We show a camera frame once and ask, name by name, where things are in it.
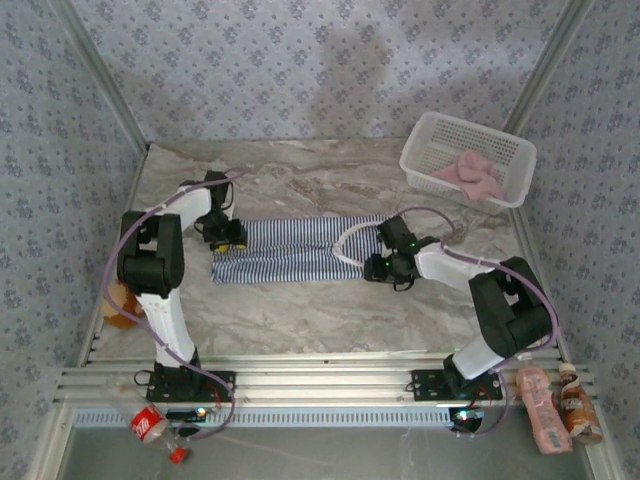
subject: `pink cloth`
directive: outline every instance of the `pink cloth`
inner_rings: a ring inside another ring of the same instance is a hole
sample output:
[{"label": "pink cloth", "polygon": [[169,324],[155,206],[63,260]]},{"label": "pink cloth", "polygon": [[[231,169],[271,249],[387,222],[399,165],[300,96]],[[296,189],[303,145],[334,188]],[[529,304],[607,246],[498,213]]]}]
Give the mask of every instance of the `pink cloth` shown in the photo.
[{"label": "pink cloth", "polygon": [[464,152],[448,167],[431,173],[431,176],[458,185],[469,200],[497,198],[504,200],[504,190],[498,183],[498,173],[493,163],[471,150]]}]

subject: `striped cloth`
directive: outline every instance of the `striped cloth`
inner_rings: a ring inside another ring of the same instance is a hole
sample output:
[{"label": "striped cloth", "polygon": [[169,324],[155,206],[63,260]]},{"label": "striped cloth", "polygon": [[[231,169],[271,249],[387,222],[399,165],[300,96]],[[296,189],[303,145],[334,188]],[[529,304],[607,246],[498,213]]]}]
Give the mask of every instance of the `striped cloth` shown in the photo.
[{"label": "striped cloth", "polygon": [[[388,217],[291,218],[243,222],[248,246],[213,255],[211,279],[217,284],[281,283],[362,278],[362,270],[341,262],[331,247],[342,232],[359,223]],[[374,228],[364,228],[347,239],[346,256],[364,262],[380,252]]]}]

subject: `marble surface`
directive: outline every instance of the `marble surface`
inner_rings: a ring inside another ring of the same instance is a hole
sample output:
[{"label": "marble surface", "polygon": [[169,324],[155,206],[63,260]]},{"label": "marble surface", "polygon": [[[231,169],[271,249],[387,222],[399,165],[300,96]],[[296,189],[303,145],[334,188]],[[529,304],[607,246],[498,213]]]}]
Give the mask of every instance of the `marble surface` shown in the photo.
[{"label": "marble surface", "polygon": [[[441,209],[467,234],[457,246],[488,258],[519,254],[506,215],[495,217],[410,188],[398,159],[404,139],[192,143],[173,151],[153,145],[135,208],[146,208],[207,169],[242,166],[236,182],[240,219],[393,214],[414,205]],[[444,222],[407,214],[409,227],[438,236]],[[211,253],[193,229],[184,234],[186,272],[181,299],[201,356],[364,351],[450,351],[478,326],[471,299],[434,281],[408,292],[361,280],[263,285],[214,285]],[[105,325],[94,359],[153,358],[142,329]]]}]

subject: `coca-cola bottle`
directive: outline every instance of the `coca-cola bottle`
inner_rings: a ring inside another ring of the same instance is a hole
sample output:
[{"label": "coca-cola bottle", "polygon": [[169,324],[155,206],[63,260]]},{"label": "coca-cola bottle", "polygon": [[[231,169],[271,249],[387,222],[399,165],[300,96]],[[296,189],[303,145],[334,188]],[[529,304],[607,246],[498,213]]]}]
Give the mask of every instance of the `coca-cola bottle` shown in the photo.
[{"label": "coca-cola bottle", "polygon": [[176,443],[169,427],[169,420],[153,403],[136,391],[135,385],[128,385],[118,379],[109,379],[104,387],[104,393],[143,444],[168,452],[169,459],[175,464],[181,463],[186,458],[187,450]]}]

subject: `patterned wallpaper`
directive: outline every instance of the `patterned wallpaper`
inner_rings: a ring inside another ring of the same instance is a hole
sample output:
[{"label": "patterned wallpaper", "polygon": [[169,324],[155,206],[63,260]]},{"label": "patterned wallpaper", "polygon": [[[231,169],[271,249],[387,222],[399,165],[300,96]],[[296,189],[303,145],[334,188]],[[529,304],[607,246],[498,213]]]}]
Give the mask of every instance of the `patterned wallpaper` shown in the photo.
[{"label": "patterned wallpaper", "polygon": [[525,129],[525,205],[572,355],[640,478],[640,4],[595,5]]},{"label": "patterned wallpaper", "polygon": [[0,478],[75,360],[137,151],[46,2],[0,2]]},{"label": "patterned wallpaper", "polygon": [[564,0],[73,0],[150,142],[500,128]]}]

